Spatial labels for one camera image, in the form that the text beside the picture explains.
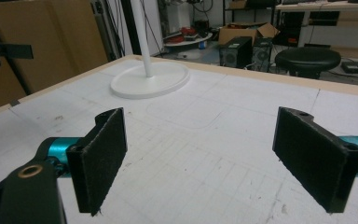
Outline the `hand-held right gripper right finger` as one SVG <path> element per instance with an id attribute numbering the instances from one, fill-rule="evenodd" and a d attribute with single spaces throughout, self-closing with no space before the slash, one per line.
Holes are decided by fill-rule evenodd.
<path id="1" fill-rule="evenodd" d="M 328 213 L 342 213 L 358 172 L 358 146 L 313 121 L 280 107 L 272 150 L 302 187 Z"/>

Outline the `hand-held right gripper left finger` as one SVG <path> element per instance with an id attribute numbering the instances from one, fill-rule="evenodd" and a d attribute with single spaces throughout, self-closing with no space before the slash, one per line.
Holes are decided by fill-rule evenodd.
<path id="1" fill-rule="evenodd" d="M 127 153 L 124 109 L 105 111 L 65 151 L 80 213 L 100 211 Z"/>

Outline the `brown cardboard panel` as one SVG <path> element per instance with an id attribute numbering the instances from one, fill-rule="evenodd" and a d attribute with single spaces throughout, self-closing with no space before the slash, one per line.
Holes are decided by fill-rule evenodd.
<path id="1" fill-rule="evenodd" d="M 34 55 L 1 60 L 0 106 L 108 62 L 90 0 L 1 2 L 0 42 Z"/>

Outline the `white lamp stand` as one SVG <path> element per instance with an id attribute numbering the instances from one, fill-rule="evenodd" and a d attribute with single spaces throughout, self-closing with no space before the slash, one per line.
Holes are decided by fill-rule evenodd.
<path id="1" fill-rule="evenodd" d="M 131 6 L 144 64 L 115 76 L 111 90 L 126 99 L 159 97 L 179 90 L 190 80 L 188 68 L 179 63 L 151 62 L 140 0 L 131 0 Z"/>

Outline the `black round stool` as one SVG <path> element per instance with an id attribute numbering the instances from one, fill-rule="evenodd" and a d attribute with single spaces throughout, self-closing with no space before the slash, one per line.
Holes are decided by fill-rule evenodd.
<path id="1" fill-rule="evenodd" d="M 278 53 L 275 63 L 291 77 L 319 79 L 322 72 L 337 67 L 341 62 L 338 52 L 326 48 L 302 47 Z"/>

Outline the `grey-fronted computer tower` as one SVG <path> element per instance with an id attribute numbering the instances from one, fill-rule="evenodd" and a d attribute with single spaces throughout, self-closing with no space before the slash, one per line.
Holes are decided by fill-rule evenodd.
<path id="1" fill-rule="evenodd" d="M 272 39 L 270 37 L 257 38 L 253 45 L 254 71 L 267 72 L 270 67 L 270 54 L 272 50 Z"/>

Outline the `black computer tower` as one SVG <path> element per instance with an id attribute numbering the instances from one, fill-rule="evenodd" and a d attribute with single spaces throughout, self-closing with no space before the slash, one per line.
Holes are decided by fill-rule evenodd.
<path id="1" fill-rule="evenodd" d="M 243 69 L 253 58 L 253 41 L 250 36 L 236 36 L 219 49 L 220 65 Z"/>

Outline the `open cardboard box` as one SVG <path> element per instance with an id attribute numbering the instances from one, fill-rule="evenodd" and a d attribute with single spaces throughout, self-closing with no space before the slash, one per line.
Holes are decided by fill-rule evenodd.
<path id="1" fill-rule="evenodd" d="M 225 45 L 238 36 L 251 37 L 252 42 L 257 38 L 273 38 L 280 31 L 269 22 L 232 22 L 219 30 L 218 44 Z"/>

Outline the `white round table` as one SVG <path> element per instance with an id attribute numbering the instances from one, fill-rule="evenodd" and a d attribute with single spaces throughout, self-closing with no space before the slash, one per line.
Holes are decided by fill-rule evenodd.
<path id="1" fill-rule="evenodd" d="M 193 44 L 198 44 L 199 42 L 203 42 L 203 41 L 207 41 L 208 39 L 210 39 L 213 36 L 212 33 L 208 33 L 205 37 L 203 38 L 197 38 L 193 41 L 183 41 L 180 43 L 166 43 L 164 44 L 164 47 L 181 47 L 181 46 L 187 46 L 187 45 L 193 45 Z"/>

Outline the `white desk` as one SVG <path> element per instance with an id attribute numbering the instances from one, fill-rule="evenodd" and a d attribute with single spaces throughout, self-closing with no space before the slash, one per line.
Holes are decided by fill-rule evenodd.
<path id="1" fill-rule="evenodd" d="M 311 12 L 323 11 L 358 11 L 358 4 L 348 1 L 328 2 L 316 1 L 297 5 L 277 5 L 280 12 L 303 12 L 298 45 L 329 45 L 358 48 L 358 26 L 316 26 L 310 25 Z"/>

